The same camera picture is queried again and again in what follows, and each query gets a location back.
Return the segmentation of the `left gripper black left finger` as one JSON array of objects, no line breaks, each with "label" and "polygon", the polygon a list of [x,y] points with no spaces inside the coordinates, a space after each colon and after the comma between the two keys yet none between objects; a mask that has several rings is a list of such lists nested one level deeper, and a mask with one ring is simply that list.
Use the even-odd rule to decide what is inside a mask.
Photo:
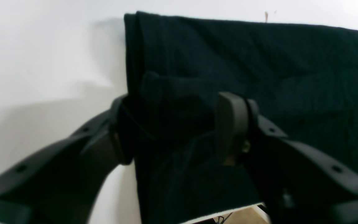
[{"label": "left gripper black left finger", "polygon": [[118,133],[126,98],[0,174],[0,223],[86,224],[109,173],[133,159]]}]

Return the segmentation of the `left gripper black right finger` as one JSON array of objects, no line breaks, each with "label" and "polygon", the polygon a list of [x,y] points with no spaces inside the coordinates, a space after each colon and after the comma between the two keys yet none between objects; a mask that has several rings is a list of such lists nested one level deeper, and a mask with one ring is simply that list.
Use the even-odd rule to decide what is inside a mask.
[{"label": "left gripper black right finger", "polygon": [[290,139],[254,100],[219,92],[218,154],[247,170],[272,224],[358,224],[358,174]]}]

